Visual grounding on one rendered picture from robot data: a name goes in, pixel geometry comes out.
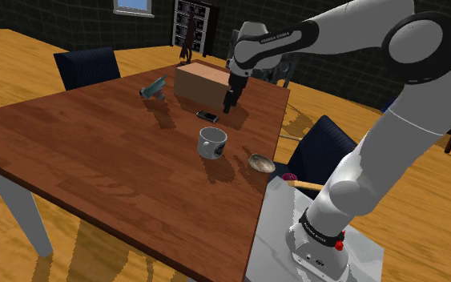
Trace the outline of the brown cardboard box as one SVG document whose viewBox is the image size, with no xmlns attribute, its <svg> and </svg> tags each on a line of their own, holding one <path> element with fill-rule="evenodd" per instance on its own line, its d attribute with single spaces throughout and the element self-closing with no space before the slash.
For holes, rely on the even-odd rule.
<svg viewBox="0 0 451 282">
<path fill-rule="evenodd" d="M 229 73 L 194 62 L 175 69 L 174 93 L 220 109 L 229 90 L 228 79 Z"/>
</svg>

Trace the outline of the grey chair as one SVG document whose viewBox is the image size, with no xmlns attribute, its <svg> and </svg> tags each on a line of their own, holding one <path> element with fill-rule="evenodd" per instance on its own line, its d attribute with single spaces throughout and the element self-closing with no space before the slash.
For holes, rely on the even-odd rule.
<svg viewBox="0 0 451 282">
<path fill-rule="evenodd" d="M 300 54 L 295 53 L 283 54 L 280 62 L 275 67 L 253 70 L 252 77 L 272 84 L 277 84 L 279 80 L 284 80 L 283 87 L 287 88 L 300 57 Z"/>
</svg>

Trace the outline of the black remote control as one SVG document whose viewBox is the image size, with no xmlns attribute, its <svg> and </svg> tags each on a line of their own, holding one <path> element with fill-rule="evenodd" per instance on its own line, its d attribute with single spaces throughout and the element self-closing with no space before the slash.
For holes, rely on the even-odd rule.
<svg viewBox="0 0 451 282">
<path fill-rule="evenodd" d="M 217 123 L 219 121 L 219 117 L 217 115 L 213 115 L 206 111 L 198 111 L 196 116 L 200 119 L 206 120 L 210 123 Z"/>
</svg>

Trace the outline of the dark brown figure statue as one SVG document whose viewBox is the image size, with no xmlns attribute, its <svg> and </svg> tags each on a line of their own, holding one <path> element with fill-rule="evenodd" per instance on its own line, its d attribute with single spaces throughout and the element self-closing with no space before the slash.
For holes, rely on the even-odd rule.
<svg viewBox="0 0 451 282">
<path fill-rule="evenodd" d="M 182 44 L 182 50 L 179 57 L 185 58 L 185 61 L 181 61 L 178 66 L 184 66 L 191 62 L 192 46 L 195 39 L 196 21 L 195 12 L 193 10 L 189 13 L 189 21 L 187 25 L 187 32 Z"/>
</svg>

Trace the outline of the white mug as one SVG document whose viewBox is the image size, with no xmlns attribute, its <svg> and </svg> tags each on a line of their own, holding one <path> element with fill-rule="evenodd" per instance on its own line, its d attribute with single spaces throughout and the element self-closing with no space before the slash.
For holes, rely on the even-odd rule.
<svg viewBox="0 0 451 282">
<path fill-rule="evenodd" d="M 198 153 L 205 159 L 222 156 L 228 135 L 216 127 L 205 127 L 199 131 Z"/>
</svg>

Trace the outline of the small grey-brown bowl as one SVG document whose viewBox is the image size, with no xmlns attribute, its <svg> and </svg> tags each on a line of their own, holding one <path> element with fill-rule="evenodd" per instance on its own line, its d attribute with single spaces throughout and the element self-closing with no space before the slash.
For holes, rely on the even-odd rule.
<svg viewBox="0 0 451 282">
<path fill-rule="evenodd" d="M 262 173 L 270 174 L 276 169 L 276 166 L 272 160 L 260 154 L 252 154 L 248 159 L 248 163 L 254 170 Z"/>
</svg>

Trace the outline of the teal spray bottle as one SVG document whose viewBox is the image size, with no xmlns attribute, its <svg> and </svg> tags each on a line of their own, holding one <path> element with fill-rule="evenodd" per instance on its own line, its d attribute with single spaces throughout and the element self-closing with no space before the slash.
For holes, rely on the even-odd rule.
<svg viewBox="0 0 451 282">
<path fill-rule="evenodd" d="M 151 97 L 157 98 L 159 100 L 164 100 L 166 96 L 162 92 L 162 88 L 165 86 L 165 78 L 167 75 L 156 79 L 149 87 L 142 88 L 139 94 L 145 99 L 150 99 Z"/>
</svg>

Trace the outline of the dark blue chair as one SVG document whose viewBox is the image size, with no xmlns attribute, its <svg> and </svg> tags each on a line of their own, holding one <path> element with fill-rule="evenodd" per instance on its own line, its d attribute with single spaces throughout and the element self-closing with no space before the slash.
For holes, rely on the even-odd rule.
<svg viewBox="0 0 451 282">
<path fill-rule="evenodd" d="M 67 91 L 121 77 L 111 47 L 56 53 L 54 60 Z"/>
<path fill-rule="evenodd" d="M 298 143 L 287 167 L 298 180 L 324 185 L 339 162 L 356 143 L 327 115 L 321 116 Z"/>
</svg>

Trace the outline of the light wooden bar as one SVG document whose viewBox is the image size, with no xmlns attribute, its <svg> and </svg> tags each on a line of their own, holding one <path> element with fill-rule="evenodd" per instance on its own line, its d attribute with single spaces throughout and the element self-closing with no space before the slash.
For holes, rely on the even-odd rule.
<svg viewBox="0 0 451 282">
<path fill-rule="evenodd" d="M 300 180 L 286 180 L 288 186 L 304 189 L 304 190 L 312 190 L 312 191 L 321 191 L 324 187 L 323 185 L 316 183 L 308 183 Z"/>
</svg>

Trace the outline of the brown wooden table grey legs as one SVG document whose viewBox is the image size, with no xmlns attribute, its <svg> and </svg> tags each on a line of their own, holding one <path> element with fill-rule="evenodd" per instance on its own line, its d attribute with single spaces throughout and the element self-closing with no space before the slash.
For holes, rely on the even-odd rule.
<svg viewBox="0 0 451 282">
<path fill-rule="evenodd" d="M 139 94 L 164 75 L 164 100 Z M 174 81 L 167 66 L 0 107 L 0 175 L 197 282 L 242 282 L 268 184 L 248 158 L 273 157 L 289 92 L 249 79 L 210 160 Z"/>
</svg>

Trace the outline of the grey robot stand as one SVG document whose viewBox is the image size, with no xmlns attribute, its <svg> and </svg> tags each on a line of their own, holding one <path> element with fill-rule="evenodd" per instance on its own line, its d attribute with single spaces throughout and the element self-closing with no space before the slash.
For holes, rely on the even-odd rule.
<svg viewBox="0 0 451 282">
<path fill-rule="evenodd" d="M 312 199 L 279 176 L 267 185 L 245 274 L 249 282 L 381 282 L 384 249 L 354 227 L 345 228 L 348 262 L 343 276 L 333 280 L 299 264 L 288 249 L 285 235 Z"/>
</svg>

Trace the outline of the window with white frame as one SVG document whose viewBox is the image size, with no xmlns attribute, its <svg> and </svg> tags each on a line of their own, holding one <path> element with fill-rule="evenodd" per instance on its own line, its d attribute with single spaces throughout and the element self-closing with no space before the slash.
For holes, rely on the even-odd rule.
<svg viewBox="0 0 451 282">
<path fill-rule="evenodd" d="M 152 0 L 113 0 L 113 12 L 143 18 L 154 18 Z"/>
</svg>

